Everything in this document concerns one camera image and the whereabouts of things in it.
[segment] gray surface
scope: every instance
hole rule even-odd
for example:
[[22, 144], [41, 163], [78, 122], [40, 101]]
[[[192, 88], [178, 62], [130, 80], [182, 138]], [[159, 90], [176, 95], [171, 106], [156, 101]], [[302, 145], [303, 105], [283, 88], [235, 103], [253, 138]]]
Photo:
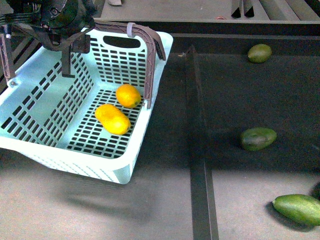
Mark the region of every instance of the gray surface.
[[[125, 0], [121, 7], [104, 5], [101, 17], [109, 21], [212, 22], [231, 17], [231, 0]], [[252, 0], [255, 16], [238, 20], [269, 20], [259, 0]]]
[[320, 174], [212, 171], [221, 240], [318, 240], [320, 227], [295, 224], [277, 213], [272, 200], [287, 194], [309, 195]]
[[175, 59], [168, 60], [129, 184], [51, 170], [0, 150], [1, 240], [193, 239], [184, 66]]
[[[319, 60], [200, 56], [221, 240], [319, 239], [320, 227], [295, 224], [270, 204], [287, 194], [319, 197]], [[240, 133], [253, 127], [274, 129], [276, 141], [257, 152], [241, 149]]]

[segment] basket handle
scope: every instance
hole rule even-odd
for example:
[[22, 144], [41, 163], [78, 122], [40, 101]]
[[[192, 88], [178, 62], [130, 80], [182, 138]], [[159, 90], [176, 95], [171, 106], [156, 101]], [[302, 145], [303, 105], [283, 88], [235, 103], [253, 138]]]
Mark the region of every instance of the basket handle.
[[147, 100], [147, 109], [151, 107], [152, 91], [154, 85], [154, 72], [156, 53], [161, 60], [166, 60], [166, 53], [161, 38], [157, 32], [146, 26], [134, 23], [120, 23], [95, 19], [95, 29], [103, 32], [127, 34], [130, 38], [134, 35], [143, 39], [146, 44], [147, 60], [145, 69], [145, 84], [143, 98]]

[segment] orange fruit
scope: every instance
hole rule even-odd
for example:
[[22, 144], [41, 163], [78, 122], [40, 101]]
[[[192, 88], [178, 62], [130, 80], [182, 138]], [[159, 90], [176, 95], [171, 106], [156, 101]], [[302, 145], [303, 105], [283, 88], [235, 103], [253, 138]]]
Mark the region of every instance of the orange fruit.
[[130, 84], [124, 84], [115, 91], [118, 102], [125, 108], [133, 109], [141, 102], [139, 91]]
[[127, 133], [131, 127], [129, 118], [111, 104], [99, 106], [95, 110], [94, 116], [111, 134], [123, 135]]

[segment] light blue basket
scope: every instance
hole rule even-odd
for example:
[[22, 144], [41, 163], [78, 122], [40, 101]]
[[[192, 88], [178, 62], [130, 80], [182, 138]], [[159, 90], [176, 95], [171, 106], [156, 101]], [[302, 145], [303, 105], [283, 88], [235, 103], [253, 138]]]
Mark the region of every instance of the light blue basket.
[[[166, 56], [173, 38], [158, 32]], [[17, 71], [0, 95], [0, 147], [11, 149], [51, 169], [120, 184], [129, 182], [158, 93], [167, 61], [155, 59], [151, 106], [122, 107], [115, 91], [129, 83], [144, 95], [147, 47], [107, 45], [104, 36], [126, 34], [89, 32], [90, 53], [74, 53], [71, 74], [62, 77], [61, 53], [39, 49]], [[118, 107], [131, 122], [128, 133], [107, 132], [95, 118], [102, 104]]]

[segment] green fruit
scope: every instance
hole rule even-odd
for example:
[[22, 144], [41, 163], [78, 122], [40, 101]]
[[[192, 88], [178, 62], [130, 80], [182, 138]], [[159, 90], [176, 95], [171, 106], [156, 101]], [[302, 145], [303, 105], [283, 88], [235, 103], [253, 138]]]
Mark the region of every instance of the green fruit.
[[312, 196], [290, 194], [278, 196], [274, 208], [287, 218], [309, 226], [320, 226], [320, 201]]
[[277, 133], [270, 128], [255, 127], [241, 134], [241, 145], [247, 151], [258, 151], [272, 144]]
[[267, 61], [272, 54], [271, 47], [265, 44], [254, 45], [248, 52], [250, 62], [261, 64]]

